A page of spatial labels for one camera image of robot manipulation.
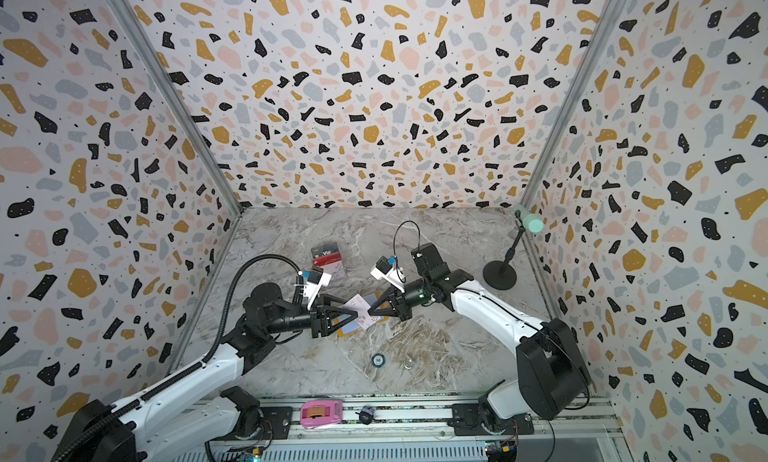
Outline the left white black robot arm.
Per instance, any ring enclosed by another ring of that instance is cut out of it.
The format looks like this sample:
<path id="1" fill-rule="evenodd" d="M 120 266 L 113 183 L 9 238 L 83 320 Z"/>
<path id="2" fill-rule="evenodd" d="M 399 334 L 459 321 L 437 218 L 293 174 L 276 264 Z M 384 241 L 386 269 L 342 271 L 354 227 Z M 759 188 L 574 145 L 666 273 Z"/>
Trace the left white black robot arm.
<path id="1" fill-rule="evenodd" d="M 326 337 L 357 313 L 339 298 L 320 294 L 311 307 L 283 298 L 275 283 L 255 287 L 243 315 L 212 354 L 158 383 L 107 404 L 79 409 L 54 453 L 56 461 L 170 461 L 222 436 L 249 440 L 281 437 L 285 415 L 266 413 L 237 381 L 279 345 L 277 335 Z"/>

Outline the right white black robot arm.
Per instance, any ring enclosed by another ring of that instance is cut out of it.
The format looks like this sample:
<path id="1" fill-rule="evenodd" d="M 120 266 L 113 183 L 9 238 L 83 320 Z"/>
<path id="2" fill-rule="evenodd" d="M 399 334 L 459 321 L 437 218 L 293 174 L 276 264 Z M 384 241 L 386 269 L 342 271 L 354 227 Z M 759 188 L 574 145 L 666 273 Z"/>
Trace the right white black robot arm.
<path id="1" fill-rule="evenodd" d="M 502 381 L 478 399 L 480 426 L 502 433 L 516 416 L 535 414 L 551 421 L 579 395 L 590 378 L 571 328 L 544 321 L 502 301 L 464 270 L 452 270 L 432 243 L 411 251 L 419 278 L 407 282 L 397 258 L 381 257 L 371 275 L 390 287 L 370 307 L 371 316 L 412 318 L 413 308 L 439 303 L 464 316 L 515 353 L 517 378 Z"/>

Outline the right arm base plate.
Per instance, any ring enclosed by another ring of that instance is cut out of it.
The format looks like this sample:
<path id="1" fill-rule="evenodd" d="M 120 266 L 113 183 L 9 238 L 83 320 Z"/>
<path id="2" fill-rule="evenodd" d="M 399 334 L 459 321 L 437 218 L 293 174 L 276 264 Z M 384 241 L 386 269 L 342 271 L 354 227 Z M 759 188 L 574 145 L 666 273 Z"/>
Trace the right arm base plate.
<path id="1" fill-rule="evenodd" d="M 534 425 L 528 414 L 499 419 L 480 403 L 457 403 L 451 406 L 448 420 L 456 436 L 504 436 L 532 435 Z"/>

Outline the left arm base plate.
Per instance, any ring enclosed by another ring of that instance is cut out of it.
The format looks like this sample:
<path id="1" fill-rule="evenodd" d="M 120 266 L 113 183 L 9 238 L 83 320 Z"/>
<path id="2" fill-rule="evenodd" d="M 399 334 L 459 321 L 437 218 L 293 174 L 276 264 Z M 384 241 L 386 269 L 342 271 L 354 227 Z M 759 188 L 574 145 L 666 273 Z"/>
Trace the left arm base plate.
<path id="1" fill-rule="evenodd" d="M 230 432 L 216 437 L 216 440 L 251 444 L 285 440 L 292 421 L 293 408 L 290 406 L 249 408 L 238 416 Z"/>

